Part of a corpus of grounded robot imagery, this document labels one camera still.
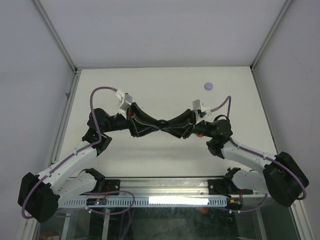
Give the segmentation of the black earbud charging case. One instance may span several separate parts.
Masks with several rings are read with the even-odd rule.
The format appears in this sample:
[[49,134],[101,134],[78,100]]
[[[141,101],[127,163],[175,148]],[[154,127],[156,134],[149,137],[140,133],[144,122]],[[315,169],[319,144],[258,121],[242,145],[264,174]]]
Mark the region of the black earbud charging case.
[[157,127],[160,129],[166,128],[168,126],[168,122],[166,120],[160,119],[157,121]]

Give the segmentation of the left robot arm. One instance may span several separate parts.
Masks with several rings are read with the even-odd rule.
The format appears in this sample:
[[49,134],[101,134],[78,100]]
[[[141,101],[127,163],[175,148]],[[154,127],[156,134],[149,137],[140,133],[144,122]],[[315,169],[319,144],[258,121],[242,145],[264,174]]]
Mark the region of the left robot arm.
[[107,190],[106,177],[85,166],[108,148],[112,141],[108,132],[129,130],[131,136],[142,137],[166,128],[168,122],[149,116],[131,103],[124,113],[116,115],[101,108],[92,109],[87,126],[87,132],[66,156],[39,173],[29,172],[22,178],[17,202],[23,218],[44,223],[68,200]]

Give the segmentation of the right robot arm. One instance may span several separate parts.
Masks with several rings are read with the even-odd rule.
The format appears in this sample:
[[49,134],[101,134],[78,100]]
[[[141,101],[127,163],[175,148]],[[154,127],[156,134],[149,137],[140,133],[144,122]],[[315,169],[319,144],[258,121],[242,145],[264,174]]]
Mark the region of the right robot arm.
[[234,194],[240,189],[260,192],[284,207],[307,197],[309,180],[290,154],[283,151],[269,154],[240,144],[232,138],[231,123],[225,115],[212,122],[197,121],[196,116],[193,110],[187,110],[171,120],[160,120],[160,130],[183,139],[192,134],[208,137],[206,145],[213,156],[245,166],[246,169],[229,169],[224,175],[226,192]]

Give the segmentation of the purple earbud charging case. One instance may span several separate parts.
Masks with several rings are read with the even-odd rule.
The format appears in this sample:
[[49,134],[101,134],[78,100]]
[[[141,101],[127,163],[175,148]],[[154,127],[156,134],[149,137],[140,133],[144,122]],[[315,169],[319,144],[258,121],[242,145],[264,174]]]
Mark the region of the purple earbud charging case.
[[211,82],[206,82],[204,84],[204,89],[207,91],[211,91],[213,89],[214,85]]

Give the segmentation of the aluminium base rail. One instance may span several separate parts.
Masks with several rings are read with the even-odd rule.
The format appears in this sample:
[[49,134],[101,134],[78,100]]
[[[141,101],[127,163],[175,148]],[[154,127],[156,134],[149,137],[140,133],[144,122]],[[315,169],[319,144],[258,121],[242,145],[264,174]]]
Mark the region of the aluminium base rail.
[[79,196],[89,198],[148,198],[148,197],[236,197],[261,196],[258,187],[262,178],[249,179],[245,186],[237,187],[231,180],[218,177],[156,177],[156,178],[106,178],[96,181],[83,172],[77,178],[70,178],[60,186],[54,187],[54,193],[62,197],[65,203]]

